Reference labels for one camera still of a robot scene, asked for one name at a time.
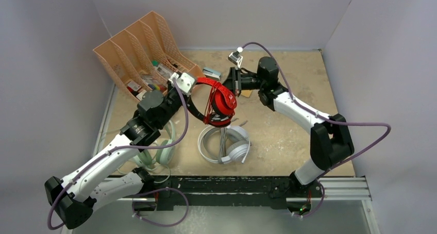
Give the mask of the colourful marker set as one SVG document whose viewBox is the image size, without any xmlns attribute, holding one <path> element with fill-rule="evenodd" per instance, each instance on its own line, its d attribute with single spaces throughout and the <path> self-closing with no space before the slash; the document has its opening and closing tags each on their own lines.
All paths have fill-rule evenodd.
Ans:
<svg viewBox="0 0 437 234">
<path fill-rule="evenodd" d="M 165 92 L 167 90 L 167 87 L 162 84 L 149 83 L 148 86 L 151 90 L 158 90 L 160 92 Z"/>
</svg>

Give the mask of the mint green headphones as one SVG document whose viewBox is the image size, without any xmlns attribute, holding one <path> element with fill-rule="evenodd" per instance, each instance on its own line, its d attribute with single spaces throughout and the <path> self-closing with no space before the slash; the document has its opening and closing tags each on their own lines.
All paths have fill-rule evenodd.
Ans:
<svg viewBox="0 0 437 234">
<path fill-rule="evenodd" d="M 166 124 L 164 128 L 169 138 L 163 140 L 159 146 L 166 146 L 175 141 L 176 131 L 175 131 L 174 123 L 170 120 L 169 123 Z M 164 183 L 171 176 L 171 169 L 169 167 L 169 163 L 173 158 L 174 151 L 175 151 L 175 146 L 160 148 L 156 150 L 156 153 L 153 156 L 151 156 L 148 150 L 144 150 L 139 155 L 136 155 L 132 159 L 129 159 L 129 162 L 134 162 L 138 167 L 146 169 L 149 172 L 154 171 L 157 168 L 155 166 L 156 163 L 167 168 L 169 171 L 167 177 L 161 181 L 156 181 L 156 180 L 154 181 L 154 183 Z"/>
</svg>

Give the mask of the yellow spiral notebook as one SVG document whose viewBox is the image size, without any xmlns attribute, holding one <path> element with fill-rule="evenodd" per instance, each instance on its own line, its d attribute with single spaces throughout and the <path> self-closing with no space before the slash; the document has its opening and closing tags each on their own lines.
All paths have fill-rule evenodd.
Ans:
<svg viewBox="0 0 437 234">
<path fill-rule="evenodd" d="M 252 92 L 253 92 L 252 90 L 243 90 L 241 92 L 241 96 L 249 98 L 251 96 Z"/>
</svg>

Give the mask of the light blue stapler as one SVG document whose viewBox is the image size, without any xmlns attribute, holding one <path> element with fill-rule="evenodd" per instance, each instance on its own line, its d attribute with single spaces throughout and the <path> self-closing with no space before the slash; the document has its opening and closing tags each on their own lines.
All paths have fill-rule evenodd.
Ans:
<svg viewBox="0 0 437 234">
<path fill-rule="evenodd" d="M 216 80 L 216 81 L 220 81 L 221 80 L 221 75 L 222 74 L 220 72 L 214 70 L 214 69 L 211 69 L 211 68 L 208 68 L 208 67 L 204 67 L 202 72 L 203 72 L 203 74 L 206 77 L 208 77 L 210 79 L 213 79 L 213 80 Z"/>
</svg>

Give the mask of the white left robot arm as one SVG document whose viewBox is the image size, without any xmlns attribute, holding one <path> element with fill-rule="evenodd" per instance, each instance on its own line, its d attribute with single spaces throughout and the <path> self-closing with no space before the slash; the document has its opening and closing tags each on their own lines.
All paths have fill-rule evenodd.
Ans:
<svg viewBox="0 0 437 234">
<path fill-rule="evenodd" d="M 132 118 L 102 151 L 62 178 L 49 178 L 44 184 L 51 206 L 47 216 L 48 229 L 75 229 L 96 210 L 120 198 L 131 195 L 148 197 L 163 191 L 146 169 L 135 168 L 110 182 L 105 182 L 105 179 L 126 161 L 147 150 L 171 148 L 181 142 L 188 126 L 177 140 L 166 145 L 153 145 L 160 137 L 160 131 L 180 108 L 184 111 L 185 124 L 189 123 L 190 99 L 191 91 L 178 86 L 170 87 L 166 95 L 160 91 L 147 92 L 137 104 Z"/>
</svg>

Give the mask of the white over-ear headphones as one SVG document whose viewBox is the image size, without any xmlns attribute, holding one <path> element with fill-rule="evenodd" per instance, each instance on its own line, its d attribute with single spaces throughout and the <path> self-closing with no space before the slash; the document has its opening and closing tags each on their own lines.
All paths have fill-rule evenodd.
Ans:
<svg viewBox="0 0 437 234">
<path fill-rule="evenodd" d="M 204 154 L 208 152 L 206 142 L 216 132 L 220 132 L 219 154 L 215 159 Z M 200 155 L 214 164 L 228 164 L 231 162 L 244 163 L 249 154 L 251 141 L 248 132 L 241 125 L 228 125 L 224 128 L 207 126 L 197 139 L 197 148 Z"/>
</svg>

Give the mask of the clear plastic ruler pouch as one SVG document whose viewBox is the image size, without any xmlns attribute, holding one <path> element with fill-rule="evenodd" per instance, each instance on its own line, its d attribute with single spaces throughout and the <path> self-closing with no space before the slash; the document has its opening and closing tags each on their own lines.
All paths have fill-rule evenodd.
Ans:
<svg viewBox="0 0 437 234">
<path fill-rule="evenodd" d="M 174 71 L 168 69 L 162 64 L 155 65 L 154 68 L 164 79 L 169 79 L 174 74 Z"/>
</svg>

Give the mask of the peach plastic file organizer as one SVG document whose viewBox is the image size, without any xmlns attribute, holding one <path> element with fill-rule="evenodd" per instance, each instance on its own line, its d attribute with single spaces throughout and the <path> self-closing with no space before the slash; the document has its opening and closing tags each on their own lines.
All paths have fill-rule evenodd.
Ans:
<svg viewBox="0 0 437 234">
<path fill-rule="evenodd" d="M 118 89 L 136 103 L 145 92 L 151 91 L 149 83 L 167 87 L 167 79 L 158 74 L 155 65 L 162 64 L 174 72 L 187 72 L 195 77 L 204 76 L 201 68 L 181 53 L 164 17 L 154 11 L 93 51 Z M 141 90 L 128 88 L 131 80 Z"/>
</svg>

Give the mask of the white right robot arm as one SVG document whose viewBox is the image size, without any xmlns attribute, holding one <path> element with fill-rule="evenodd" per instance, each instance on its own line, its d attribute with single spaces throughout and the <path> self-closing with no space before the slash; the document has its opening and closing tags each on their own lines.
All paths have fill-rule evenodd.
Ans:
<svg viewBox="0 0 437 234">
<path fill-rule="evenodd" d="M 258 90 L 259 100 L 264 106 L 290 118 L 310 136 L 310 158 L 289 176 L 289 189 L 293 195 L 304 195 L 310 184 L 324 172 L 354 153 L 345 118 L 299 103 L 299 99 L 291 96 L 279 82 L 279 67 L 272 57 L 259 59 L 255 73 L 241 67 L 243 58 L 236 52 L 228 59 L 235 64 L 224 82 L 231 92 L 239 96 L 243 90 Z"/>
</svg>

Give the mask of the red black headphones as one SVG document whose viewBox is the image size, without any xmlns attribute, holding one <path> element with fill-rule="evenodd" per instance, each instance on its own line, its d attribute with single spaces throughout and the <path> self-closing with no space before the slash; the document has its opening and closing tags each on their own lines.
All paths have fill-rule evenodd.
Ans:
<svg viewBox="0 0 437 234">
<path fill-rule="evenodd" d="M 235 95 L 220 82 L 207 77 L 199 77 L 196 85 L 208 85 L 211 89 L 204 113 L 201 113 L 192 99 L 188 98 L 187 109 L 189 113 L 206 125 L 218 128 L 228 126 L 235 115 L 234 110 L 237 107 Z"/>
</svg>

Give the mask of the red white small box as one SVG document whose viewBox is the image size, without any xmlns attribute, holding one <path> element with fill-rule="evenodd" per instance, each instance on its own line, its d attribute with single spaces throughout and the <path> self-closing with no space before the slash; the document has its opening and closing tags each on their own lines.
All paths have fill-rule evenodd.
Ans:
<svg viewBox="0 0 437 234">
<path fill-rule="evenodd" d="M 141 86 L 133 80 L 131 80 L 130 82 L 127 83 L 127 87 L 132 89 L 133 91 L 136 91 L 136 92 L 141 90 Z"/>
</svg>

